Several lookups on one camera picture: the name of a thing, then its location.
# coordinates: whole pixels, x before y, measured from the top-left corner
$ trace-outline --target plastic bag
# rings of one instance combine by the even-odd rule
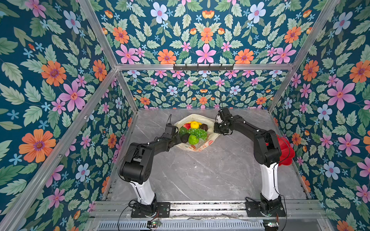
[[[199,143],[196,145],[191,145],[189,144],[189,142],[180,143],[176,145],[176,147],[183,149],[183,150],[187,150],[187,151],[200,152],[206,147],[208,147],[209,145],[211,145],[220,134],[213,132],[213,127],[215,124],[214,119],[210,119],[210,118],[204,117],[202,115],[197,115],[197,114],[191,114],[183,118],[182,120],[178,121],[174,125],[180,129],[184,124],[191,122],[191,121],[198,121],[200,123],[207,124],[208,126],[207,140],[203,141],[202,139],[199,139]]]

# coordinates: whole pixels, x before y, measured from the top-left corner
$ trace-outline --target strawberry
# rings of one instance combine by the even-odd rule
[[[183,127],[186,128],[187,130],[189,130],[190,129],[190,124],[189,123],[186,123],[186,124],[184,124]]]

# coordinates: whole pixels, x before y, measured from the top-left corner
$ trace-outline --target metal grate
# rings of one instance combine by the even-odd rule
[[[162,225],[156,230],[265,230],[262,221],[242,220],[162,220]],[[149,230],[146,228],[147,220],[120,221],[120,230]],[[117,221],[101,221],[98,231],[118,230]]]

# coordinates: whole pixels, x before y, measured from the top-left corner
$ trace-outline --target black mounting plate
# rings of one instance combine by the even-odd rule
[[[135,206],[134,206],[134,209],[132,209],[131,218],[148,218],[137,207],[135,208]],[[161,217],[164,217],[164,218],[169,217],[169,213],[171,211],[171,203],[170,202],[157,202],[157,209],[156,209],[156,211],[159,211],[159,214],[158,214],[158,217],[159,218],[161,218]]]
[[[281,209],[281,208],[276,208],[274,209],[272,212],[271,212],[271,215],[266,215],[266,214],[263,214],[261,212],[261,209],[259,207],[259,203],[258,202],[254,202],[254,201],[246,201],[245,202],[245,208],[247,210],[247,214],[248,214],[248,217],[261,217],[261,216],[264,216],[264,217],[275,217],[275,215],[277,214],[279,217],[285,217],[286,216],[286,213],[285,213],[285,210],[284,208]]]

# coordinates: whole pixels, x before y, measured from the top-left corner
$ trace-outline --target gray marble surface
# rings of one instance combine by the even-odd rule
[[[274,129],[274,121],[266,110],[230,109],[246,121],[263,129]],[[215,118],[213,109],[177,109],[139,111],[130,142],[152,141],[164,132],[169,115],[172,124],[190,114]],[[154,157],[149,178],[158,200],[244,200],[259,199],[262,189],[261,170],[253,156],[253,142],[239,132],[219,136],[201,152],[173,147]],[[287,199],[305,199],[306,195],[293,166],[278,168],[280,194]],[[120,179],[111,188],[111,201],[136,198],[133,188]]]

